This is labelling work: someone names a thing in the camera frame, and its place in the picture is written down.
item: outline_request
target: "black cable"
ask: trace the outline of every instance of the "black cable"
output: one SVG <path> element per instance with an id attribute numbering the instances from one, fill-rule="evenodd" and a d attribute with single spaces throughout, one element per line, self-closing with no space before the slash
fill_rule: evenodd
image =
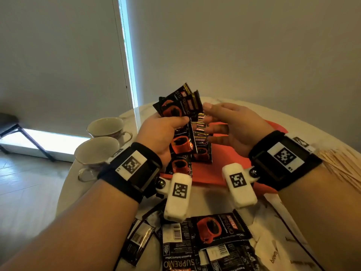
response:
<path id="1" fill-rule="evenodd" d="M 268 204 L 273 208 L 273 210 L 276 212 L 276 214 L 279 216 L 279 218 L 281 219 L 281 221 L 283 222 L 283 224 L 286 226 L 287 230 L 291 233 L 292 237 L 296 240 L 296 242 L 303 248 L 303 250 L 307 253 L 307 255 L 309 255 L 309 257 L 315 262 L 315 264 L 317 264 L 317 266 L 322 270 L 325 271 L 325 269 L 323 269 L 323 267 L 321 266 L 321 264 L 318 263 L 318 261 L 311 255 L 311 253 L 309 253 L 309 251 L 303 246 L 303 244 L 296 238 L 295 234 L 292 232 L 292 230 L 288 227 L 287 223 L 284 221 L 284 219 L 282 218 L 282 216 L 278 213 L 278 211 L 276 210 L 276 208 L 274 208 L 274 206 L 266 199 L 266 201 L 268 202 Z"/>
<path id="2" fill-rule="evenodd" d="M 125 241 L 127 240 L 131 240 L 134 236 L 134 234 L 137 232 L 137 230 L 139 229 L 139 227 L 142 225 L 142 223 L 144 223 L 144 221 L 154 212 L 158 211 L 158 210 L 164 210 L 165 204 L 167 203 L 167 199 L 162 200 L 160 203 L 158 203 L 155 207 L 153 207 L 151 210 L 149 210 L 147 213 L 145 213 L 142 216 L 142 220 L 140 221 L 140 223 L 136 226 L 136 228 L 133 230 L 133 232 L 130 234 L 129 238 L 126 238 Z M 121 258 L 121 254 L 122 254 L 122 250 L 120 250 L 119 256 L 117 258 L 117 261 L 115 262 L 113 271 L 116 270 L 116 268 L 118 267 L 120 258 Z"/>

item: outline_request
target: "black wristband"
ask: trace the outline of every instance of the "black wristband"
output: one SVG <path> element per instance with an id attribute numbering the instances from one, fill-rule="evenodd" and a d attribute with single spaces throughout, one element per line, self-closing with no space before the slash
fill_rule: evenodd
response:
<path id="1" fill-rule="evenodd" d="M 289 186 L 322 163 L 314 154 L 280 131 L 257 143 L 249 153 L 251 164 L 260 176 L 258 182 L 277 191 Z"/>
<path id="2" fill-rule="evenodd" d="M 135 142 L 112 157 L 110 164 L 99 173 L 98 179 L 140 203 L 145 189 L 148 186 L 151 188 L 151 181 L 161 167 L 162 162 L 157 154 Z"/>

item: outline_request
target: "metal screw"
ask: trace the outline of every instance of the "metal screw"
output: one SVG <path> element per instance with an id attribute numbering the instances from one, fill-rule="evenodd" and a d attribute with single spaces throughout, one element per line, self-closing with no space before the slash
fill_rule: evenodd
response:
<path id="1" fill-rule="evenodd" d="M 252 178 L 257 178 L 258 175 L 257 175 L 257 169 L 255 167 L 253 167 L 251 170 L 250 170 L 250 176 Z"/>
<path id="2" fill-rule="evenodd" d="M 163 189 L 165 187 L 165 180 L 159 179 L 156 183 L 157 189 Z"/>

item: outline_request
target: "hand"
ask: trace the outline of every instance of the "hand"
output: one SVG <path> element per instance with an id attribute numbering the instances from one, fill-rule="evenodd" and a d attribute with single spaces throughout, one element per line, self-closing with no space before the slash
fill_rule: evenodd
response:
<path id="1" fill-rule="evenodd" d="M 144 121 L 135 141 L 151 149 L 162 160 L 162 164 L 167 165 L 170 161 L 169 144 L 173 139 L 174 130 L 188 122 L 188 117 L 162 118 L 155 113 Z"/>
<path id="2" fill-rule="evenodd" d="M 226 125 L 206 127 L 206 133 L 227 134 L 228 136 L 208 136 L 210 143 L 232 146 L 242 157 L 248 153 L 262 138 L 274 131 L 264 119 L 247 107 L 237 104 L 221 103 L 203 104 L 205 123 L 223 122 Z"/>

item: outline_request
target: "chair leg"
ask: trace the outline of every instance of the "chair leg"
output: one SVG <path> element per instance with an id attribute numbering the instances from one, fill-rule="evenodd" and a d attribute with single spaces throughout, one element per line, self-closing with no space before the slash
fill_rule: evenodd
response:
<path id="1" fill-rule="evenodd" d="M 54 157 L 50 155 L 45 149 L 43 149 L 41 145 L 39 145 L 32 137 L 30 137 L 22 127 L 19 127 L 19 132 L 21 132 L 29 141 L 31 141 L 45 156 L 47 156 L 49 160 L 53 162 L 55 161 Z"/>
<path id="2" fill-rule="evenodd" d="M 0 151 L 4 152 L 5 154 L 10 154 L 10 152 L 7 151 L 5 148 L 3 148 L 1 145 L 0 145 Z"/>

